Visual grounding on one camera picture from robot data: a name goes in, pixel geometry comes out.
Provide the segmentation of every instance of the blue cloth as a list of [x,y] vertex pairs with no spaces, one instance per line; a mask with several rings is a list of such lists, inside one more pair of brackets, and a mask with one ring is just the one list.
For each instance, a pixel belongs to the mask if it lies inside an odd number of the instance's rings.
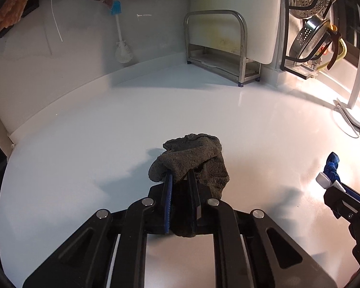
[[340,177],[337,174],[337,168],[339,167],[339,156],[336,155],[334,152],[331,152],[327,158],[327,163],[324,167],[324,174],[330,179],[332,183],[334,183],[336,180],[338,180],[339,183]]
[[[340,177],[337,174],[337,168],[339,167],[339,156],[334,152],[331,152],[327,158],[327,164],[324,167],[323,173],[329,178],[332,184],[337,180],[340,184]],[[353,190],[350,190],[348,187],[342,185],[342,187],[346,190],[347,194],[355,198],[360,202],[360,195],[355,193]]]

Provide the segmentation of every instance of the stainless steel rack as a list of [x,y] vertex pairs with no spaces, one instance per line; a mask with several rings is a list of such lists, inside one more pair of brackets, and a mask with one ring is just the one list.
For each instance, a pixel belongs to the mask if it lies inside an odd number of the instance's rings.
[[[212,49],[205,46],[190,44],[189,18],[193,15],[229,14],[237,18],[240,24],[240,56]],[[247,53],[247,25],[242,15],[232,10],[210,10],[190,12],[184,18],[184,35],[186,46],[186,60],[188,64],[205,68],[234,82],[239,87],[253,80],[259,80],[261,64],[246,57]]]

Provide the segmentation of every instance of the screw head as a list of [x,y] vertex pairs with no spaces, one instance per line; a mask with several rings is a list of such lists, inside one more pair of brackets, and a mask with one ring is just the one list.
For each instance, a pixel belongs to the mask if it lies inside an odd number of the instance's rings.
[[216,207],[216,206],[219,205],[220,202],[219,202],[219,200],[216,199],[216,198],[210,198],[210,199],[207,200],[207,203],[208,203],[208,205],[210,205],[210,206]]
[[152,206],[154,204],[154,200],[152,198],[144,198],[141,203],[144,205],[144,206]]
[[252,213],[252,215],[253,215],[255,218],[258,218],[258,219],[262,219],[262,218],[264,218],[264,216],[265,216],[264,212],[262,212],[262,211],[259,210],[259,209],[256,209],[256,210]]
[[99,210],[98,212],[96,212],[96,216],[97,216],[99,219],[105,219],[105,218],[108,216],[108,211],[105,210],[105,209],[101,209],[101,210]]

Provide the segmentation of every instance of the blue brush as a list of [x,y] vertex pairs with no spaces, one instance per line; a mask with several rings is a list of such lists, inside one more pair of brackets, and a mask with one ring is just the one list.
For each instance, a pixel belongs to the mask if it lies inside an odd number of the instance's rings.
[[121,14],[121,3],[119,0],[113,1],[112,7],[110,9],[111,15]]
[[117,32],[119,34],[119,44],[116,49],[116,59],[120,63],[128,63],[132,60],[133,54],[131,53],[129,47],[126,45],[126,43],[123,41],[123,38],[121,36],[121,29],[120,29],[120,22],[119,22],[119,14],[121,14],[121,4],[120,1],[116,0],[113,1],[112,7],[110,9],[111,15],[114,15],[116,17],[116,24],[117,24]]

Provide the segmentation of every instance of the white countertop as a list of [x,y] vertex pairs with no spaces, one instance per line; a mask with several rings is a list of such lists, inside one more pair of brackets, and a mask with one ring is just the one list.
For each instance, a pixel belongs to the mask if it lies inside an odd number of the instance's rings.
[[[261,83],[235,83],[192,65],[115,86],[22,139],[0,195],[0,254],[20,288],[97,209],[126,209],[154,184],[148,169],[169,139],[216,135],[230,181],[223,200],[263,209],[343,287],[357,270],[345,220],[315,182],[331,151],[360,192],[360,138],[315,103]],[[211,235],[150,237],[145,287],[214,287]]]

